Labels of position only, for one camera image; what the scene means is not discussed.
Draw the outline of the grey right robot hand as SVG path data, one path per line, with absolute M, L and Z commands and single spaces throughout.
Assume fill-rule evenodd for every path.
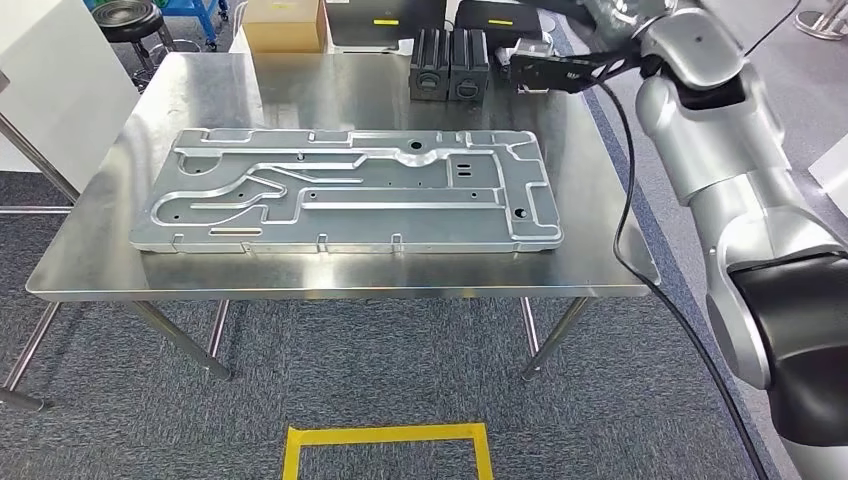
M 676 5 L 663 0 L 586 0 L 582 5 L 594 21 L 592 35 L 602 45 L 628 42 Z

